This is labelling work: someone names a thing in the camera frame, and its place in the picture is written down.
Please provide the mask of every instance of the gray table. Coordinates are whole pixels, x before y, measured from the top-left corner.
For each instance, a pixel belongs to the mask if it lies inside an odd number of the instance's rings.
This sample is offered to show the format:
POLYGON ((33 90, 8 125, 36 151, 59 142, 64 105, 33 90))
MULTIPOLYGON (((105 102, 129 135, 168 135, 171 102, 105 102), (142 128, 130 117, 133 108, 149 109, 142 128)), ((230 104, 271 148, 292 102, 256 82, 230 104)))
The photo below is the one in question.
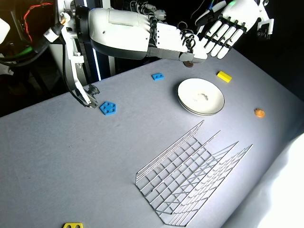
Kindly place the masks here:
POLYGON ((0 119, 0 222, 3 227, 164 228, 142 197, 136 172, 202 119, 198 137, 218 130, 211 150, 240 141, 253 148, 211 196, 189 228, 220 227, 303 121, 304 103, 232 50, 186 68, 160 60, 95 84, 98 101, 117 104, 105 116, 64 94, 0 119), (227 84, 216 77, 232 75, 227 84), (153 81, 162 72, 165 79, 153 81), (225 106, 214 116, 181 107, 177 85, 191 77, 217 85, 225 106), (254 115, 261 107, 264 119, 254 115))

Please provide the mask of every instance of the blue block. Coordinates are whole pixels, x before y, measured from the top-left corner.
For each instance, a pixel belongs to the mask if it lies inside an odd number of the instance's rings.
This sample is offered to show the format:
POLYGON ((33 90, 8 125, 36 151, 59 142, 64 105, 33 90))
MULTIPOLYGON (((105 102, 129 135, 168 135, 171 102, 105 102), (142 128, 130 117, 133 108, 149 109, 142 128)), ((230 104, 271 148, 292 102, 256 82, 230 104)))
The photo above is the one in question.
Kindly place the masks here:
POLYGON ((111 115, 116 113, 116 104, 106 101, 100 106, 100 110, 105 114, 105 115, 111 115))
POLYGON ((157 74, 152 75, 152 78, 154 79, 154 81, 158 81, 158 80, 164 79, 165 77, 162 73, 157 73, 157 74))

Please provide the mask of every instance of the wire basket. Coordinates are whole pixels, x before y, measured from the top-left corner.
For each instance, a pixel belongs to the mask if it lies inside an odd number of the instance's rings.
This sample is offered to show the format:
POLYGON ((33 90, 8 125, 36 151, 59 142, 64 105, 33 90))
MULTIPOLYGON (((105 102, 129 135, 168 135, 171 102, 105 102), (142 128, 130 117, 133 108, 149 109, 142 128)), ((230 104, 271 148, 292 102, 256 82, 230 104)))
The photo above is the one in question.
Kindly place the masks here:
POLYGON ((201 209, 220 183, 251 149, 228 157, 238 142, 210 153, 195 135, 203 121, 136 174, 135 185, 167 225, 184 227, 201 209))

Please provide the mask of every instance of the robotic hand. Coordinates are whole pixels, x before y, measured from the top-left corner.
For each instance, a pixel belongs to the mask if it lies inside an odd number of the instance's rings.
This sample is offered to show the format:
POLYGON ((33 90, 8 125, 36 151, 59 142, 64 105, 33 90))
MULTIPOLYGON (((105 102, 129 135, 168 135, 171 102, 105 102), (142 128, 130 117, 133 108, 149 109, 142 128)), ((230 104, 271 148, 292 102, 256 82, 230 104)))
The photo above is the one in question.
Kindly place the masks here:
POLYGON ((258 36, 269 39, 274 19, 269 19, 265 11, 267 4, 268 0, 233 0, 228 5, 221 1, 212 10, 207 10, 195 22, 200 33, 205 24, 218 19, 201 40, 206 53, 211 52, 211 56, 222 59, 258 18, 261 18, 257 25, 258 36))

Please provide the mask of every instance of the yellow block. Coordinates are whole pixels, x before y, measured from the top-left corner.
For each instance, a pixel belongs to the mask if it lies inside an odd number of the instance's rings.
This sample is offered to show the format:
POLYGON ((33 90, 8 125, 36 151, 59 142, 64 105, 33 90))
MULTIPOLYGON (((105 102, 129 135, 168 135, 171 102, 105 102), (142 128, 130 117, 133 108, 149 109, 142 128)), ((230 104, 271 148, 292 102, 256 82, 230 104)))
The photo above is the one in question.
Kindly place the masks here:
POLYGON ((63 228, 84 228, 82 223, 66 223, 63 228))
POLYGON ((223 71, 218 72, 218 77, 227 83, 229 83, 232 79, 232 77, 230 75, 226 74, 223 71))

